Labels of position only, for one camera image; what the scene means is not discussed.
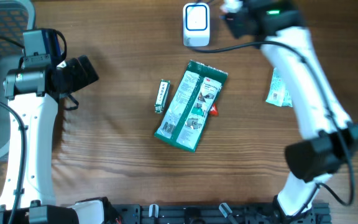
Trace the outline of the light green tissue pack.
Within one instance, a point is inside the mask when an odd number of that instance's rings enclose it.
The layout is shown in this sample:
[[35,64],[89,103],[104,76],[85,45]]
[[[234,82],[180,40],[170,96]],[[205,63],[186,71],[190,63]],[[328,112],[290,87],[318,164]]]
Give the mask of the light green tissue pack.
[[273,69],[272,81],[270,83],[270,89],[265,102],[279,107],[293,106],[290,93],[287,90],[277,68]]

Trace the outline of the green white gum pack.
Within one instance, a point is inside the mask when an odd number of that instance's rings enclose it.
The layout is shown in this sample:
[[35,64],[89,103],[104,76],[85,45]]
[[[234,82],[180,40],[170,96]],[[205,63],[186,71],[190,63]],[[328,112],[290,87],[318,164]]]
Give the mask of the green white gum pack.
[[158,88],[157,98],[155,101],[155,112],[160,114],[163,113],[168,92],[170,89],[170,80],[161,80]]

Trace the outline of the red coffee stick sachet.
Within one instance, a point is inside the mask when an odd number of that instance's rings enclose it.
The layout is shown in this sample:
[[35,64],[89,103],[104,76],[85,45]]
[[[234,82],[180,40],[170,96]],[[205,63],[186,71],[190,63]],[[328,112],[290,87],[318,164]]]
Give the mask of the red coffee stick sachet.
[[218,109],[217,109],[215,103],[211,106],[211,108],[210,108],[210,110],[209,110],[209,114],[210,114],[211,116],[219,116],[219,112],[218,112]]

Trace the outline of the green 3M sponge pack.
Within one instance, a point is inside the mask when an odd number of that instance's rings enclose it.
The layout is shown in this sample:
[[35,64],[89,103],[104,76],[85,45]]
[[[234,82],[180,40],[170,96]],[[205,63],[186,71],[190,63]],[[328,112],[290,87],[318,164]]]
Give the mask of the green 3M sponge pack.
[[217,68],[189,61],[154,136],[171,146],[195,152],[227,76],[227,72]]

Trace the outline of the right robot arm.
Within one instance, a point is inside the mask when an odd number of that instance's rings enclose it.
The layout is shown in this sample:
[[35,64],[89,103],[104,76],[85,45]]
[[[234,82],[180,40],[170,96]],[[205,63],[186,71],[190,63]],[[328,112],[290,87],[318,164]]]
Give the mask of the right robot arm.
[[354,188],[358,124],[337,100],[294,2],[225,1],[222,10],[233,36],[253,36],[290,93],[302,140],[285,148],[290,174],[275,203],[284,220],[296,220],[341,166]]

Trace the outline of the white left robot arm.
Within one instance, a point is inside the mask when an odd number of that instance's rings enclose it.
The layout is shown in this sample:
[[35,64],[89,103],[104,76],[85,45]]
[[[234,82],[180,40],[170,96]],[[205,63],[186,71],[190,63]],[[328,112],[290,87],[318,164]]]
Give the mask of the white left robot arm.
[[7,175],[0,196],[0,223],[104,223],[102,199],[69,207],[55,204],[52,141],[58,102],[98,80],[89,58],[26,62],[4,84],[10,113]]

